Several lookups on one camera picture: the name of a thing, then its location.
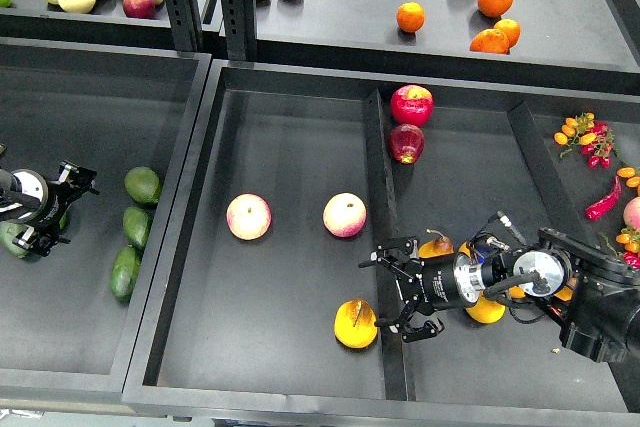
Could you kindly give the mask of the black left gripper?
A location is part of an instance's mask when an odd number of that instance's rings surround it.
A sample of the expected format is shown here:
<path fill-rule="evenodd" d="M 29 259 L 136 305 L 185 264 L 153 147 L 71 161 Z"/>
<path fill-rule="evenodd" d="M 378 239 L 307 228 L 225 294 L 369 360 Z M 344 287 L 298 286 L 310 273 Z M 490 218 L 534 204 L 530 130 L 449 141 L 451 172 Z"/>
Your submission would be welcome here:
<path fill-rule="evenodd" d="M 39 201 L 38 207 L 27 207 L 24 202 L 18 209 L 13 221 L 25 225 L 27 230 L 13 243 L 40 257 L 48 256 L 58 244 L 69 244 L 70 240 L 61 235 L 60 221 L 68 202 L 75 202 L 87 193 L 100 194 L 95 187 L 97 172 L 62 161 L 59 176 L 54 180 L 30 169 L 18 169 L 12 174 L 19 181 L 19 192 Z"/>

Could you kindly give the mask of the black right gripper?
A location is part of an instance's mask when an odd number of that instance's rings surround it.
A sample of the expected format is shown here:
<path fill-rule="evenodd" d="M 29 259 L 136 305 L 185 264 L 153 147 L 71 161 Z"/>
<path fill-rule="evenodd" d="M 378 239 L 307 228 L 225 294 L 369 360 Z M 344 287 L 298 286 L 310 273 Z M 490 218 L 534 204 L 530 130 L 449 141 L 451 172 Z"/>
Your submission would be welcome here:
<path fill-rule="evenodd" d="M 405 343 L 435 338 L 444 331 L 439 318 L 413 326 L 411 319 L 416 313 L 428 316 L 435 310 L 473 307 L 483 291 L 481 265 L 469 255 L 458 252 L 421 260 L 418 250 L 418 237 L 394 237 L 376 242 L 369 259 L 358 264 L 359 268 L 383 267 L 403 280 L 419 274 L 419 295 L 406 300 L 395 319 L 374 322 L 375 327 L 388 328 Z"/>

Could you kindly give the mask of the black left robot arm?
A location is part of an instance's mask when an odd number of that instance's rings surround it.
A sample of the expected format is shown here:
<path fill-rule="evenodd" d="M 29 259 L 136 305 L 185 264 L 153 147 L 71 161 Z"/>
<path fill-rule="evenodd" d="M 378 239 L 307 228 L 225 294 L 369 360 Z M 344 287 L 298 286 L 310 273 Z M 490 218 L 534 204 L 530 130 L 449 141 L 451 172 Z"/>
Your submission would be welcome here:
<path fill-rule="evenodd" d="M 68 161 L 56 179 L 31 169 L 2 170 L 1 244 L 18 258 L 46 257 L 54 246 L 68 244 L 69 207 L 86 193 L 99 193 L 96 177 L 96 171 Z"/>

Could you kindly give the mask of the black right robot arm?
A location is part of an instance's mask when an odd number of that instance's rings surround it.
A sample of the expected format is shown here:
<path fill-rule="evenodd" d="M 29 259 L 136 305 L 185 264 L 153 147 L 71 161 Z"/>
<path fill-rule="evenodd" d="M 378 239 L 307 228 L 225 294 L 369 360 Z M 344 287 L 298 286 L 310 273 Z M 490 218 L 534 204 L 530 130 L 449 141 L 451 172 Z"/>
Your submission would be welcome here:
<path fill-rule="evenodd" d="M 444 329 L 431 316 L 479 306 L 482 300 L 516 309 L 532 304 L 560 328 L 561 345 L 594 362 L 617 363 L 639 354 L 639 271 L 624 260 L 551 228 L 529 244 L 502 213 L 493 215 L 517 241 L 512 247 L 487 230 L 461 250 L 428 257 L 416 237 L 382 241 L 365 266 L 389 271 L 401 310 L 377 320 L 410 343 Z"/>

